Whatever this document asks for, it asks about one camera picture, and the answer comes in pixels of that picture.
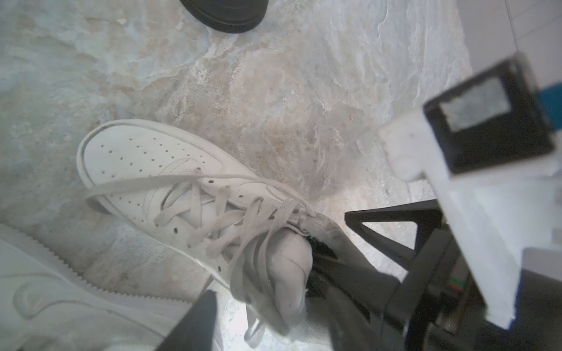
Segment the white sneaker sole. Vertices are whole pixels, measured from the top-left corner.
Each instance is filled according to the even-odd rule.
[[[67,342],[72,335],[155,347],[190,307],[99,289],[38,241],[0,225],[0,349],[37,338]]]

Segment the black shoe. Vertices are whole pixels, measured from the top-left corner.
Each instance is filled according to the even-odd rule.
[[[268,0],[180,0],[203,24],[226,33],[244,33],[264,19]]]

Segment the marble floor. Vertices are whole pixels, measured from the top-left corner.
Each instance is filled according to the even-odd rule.
[[[346,211],[432,198],[392,176],[376,130],[472,71],[454,0],[270,0],[236,35],[177,0],[4,0],[0,47],[0,222],[102,288],[184,300],[203,269],[84,204],[74,159],[89,130],[120,118],[186,129],[343,224]],[[413,243],[411,225],[376,228]],[[244,308],[216,288],[225,349],[246,349]],[[326,347],[267,335],[260,348]]]

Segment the shoe sole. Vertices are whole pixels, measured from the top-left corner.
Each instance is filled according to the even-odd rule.
[[[265,17],[268,0],[198,1],[180,0],[182,5],[201,23],[225,33],[244,33],[255,28]]]
[[[106,303],[149,312],[174,321],[180,320],[191,307],[190,303],[181,300],[129,295],[100,289],[80,277],[45,245],[6,225],[0,224],[0,240],[26,256],[34,258],[53,275]]]

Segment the shoelace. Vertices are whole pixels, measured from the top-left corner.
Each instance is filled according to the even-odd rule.
[[[226,211],[230,189],[228,186],[224,186],[219,189],[215,197],[216,219],[205,225],[201,225],[201,187],[197,181],[201,178],[236,178],[264,183],[287,195],[287,199],[283,201],[280,206],[276,206],[271,202],[265,201],[263,197],[256,197],[245,210],[234,209]],[[193,223],[193,225],[181,219],[190,232],[186,245],[189,247],[195,246],[201,243],[204,238],[210,238],[212,243],[207,246],[206,251],[207,256],[210,258],[217,257],[227,246],[239,241],[239,247],[234,252],[234,256],[228,265],[227,277],[230,282],[230,292],[233,297],[242,302],[247,302],[248,298],[250,298],[252,305],[254,305],[258,311],[267,314],[266,319],[268,319],[272,325],[276,326],[277,331],[285,334],[288,328],[273,302],[275,301],[275,294],[266,268],[266,252],[271,237],[281,228],[288,227],[297,233],[300,232],[297,228],[288,223],[291,214],[296,209],[300,212],[304,210],[304,212],[311,217],[316,216],[316,213],[312,210],[310,205],[296,191],[285,184],[260,177],[236,174],[163,175],[118,180],[111,183],[96,185],[88,189],[86,201],[94,209],[107,212],[95,200],[97,196],[111,193],[139,192],[165,186],[175,186],[175,188],[173,188],[165,199],[162,211],[154,218],[155,226],[166,225],[175,216],[185,211],[190,211],[193,215],[192,217],[196,218],[196,222]],[[189,189],[192,191],[191,199],[189,201],[178,201]],[[239,222],[242,224],[234,231],[218,237],[218,233],[221,229]],[[261,235],[266,235],[266,237],[260,245],[257,262],[254,264],[254,252],[256,251],[258,242],[258,240],[254,239]],[[257,275],[260,283],[259,290],[268,297],[267,299],[262,298],[262,294],[254,289],[253,283],[243,274],[242,267],[244,266],[246,257],[250,260],[247,267],[252,270],[257,270],[255,272],[250,272],[250,274],[253,274],[253,276]],[[271,313],[272,308],[275,309],[276,313]],[[260,321],[257,326],[255,325],[257,318],[249,308],[247,308],[247,317],[248,330],[244,335],[244,339],[251,347],[255,347],[259,344],[263,336],[264,324]]]

